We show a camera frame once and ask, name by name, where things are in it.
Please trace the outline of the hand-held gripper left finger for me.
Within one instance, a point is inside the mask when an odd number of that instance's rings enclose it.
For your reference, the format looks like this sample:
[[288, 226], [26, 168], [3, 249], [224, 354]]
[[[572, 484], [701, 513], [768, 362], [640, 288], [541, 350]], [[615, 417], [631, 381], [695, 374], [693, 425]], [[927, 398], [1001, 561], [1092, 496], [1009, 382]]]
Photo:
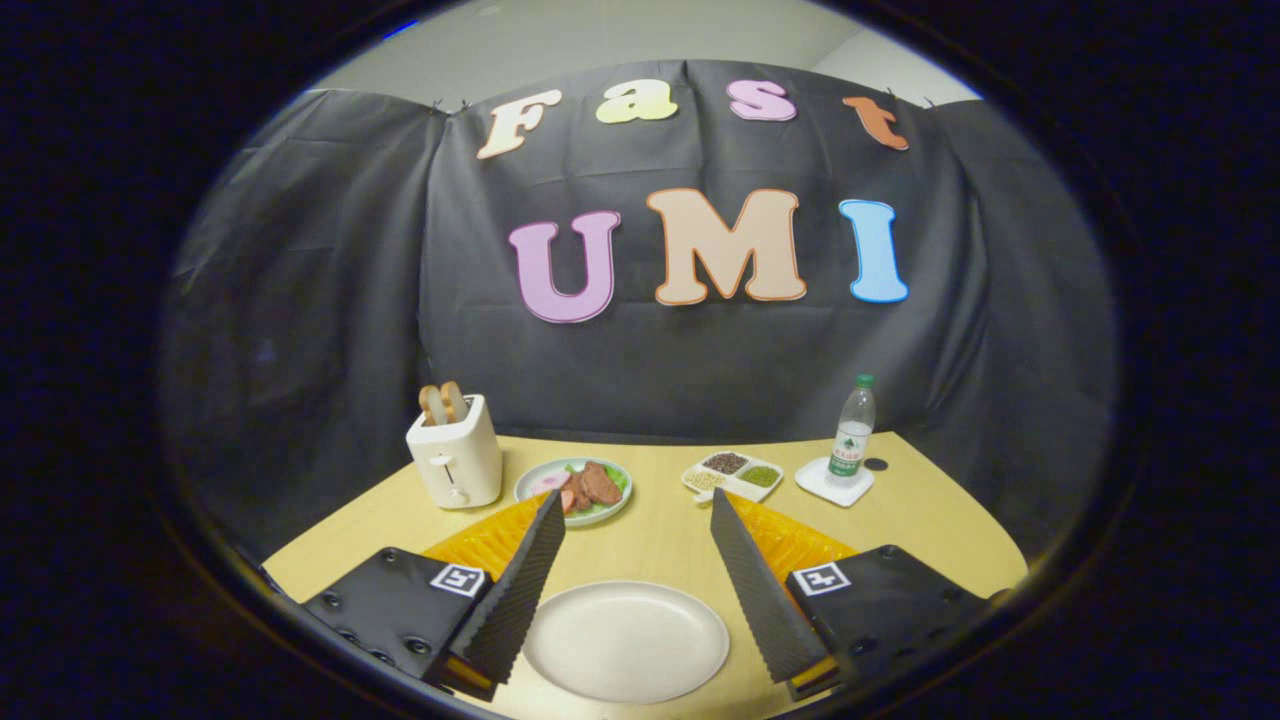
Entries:
[[558, 489], [422, 552], [376, 551], [305, 607], [374, 659], [489, 701], [509, 680], [566, 536]]

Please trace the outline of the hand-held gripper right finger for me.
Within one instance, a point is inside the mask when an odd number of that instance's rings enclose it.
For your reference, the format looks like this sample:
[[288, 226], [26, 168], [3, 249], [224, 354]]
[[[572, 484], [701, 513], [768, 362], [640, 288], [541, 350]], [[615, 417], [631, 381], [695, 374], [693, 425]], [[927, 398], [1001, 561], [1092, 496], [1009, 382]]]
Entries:
[[896, 544], [856, 551], [722, 489], [710, 534], [771, 679], [797, 702], [932, 659], [993, 603]]

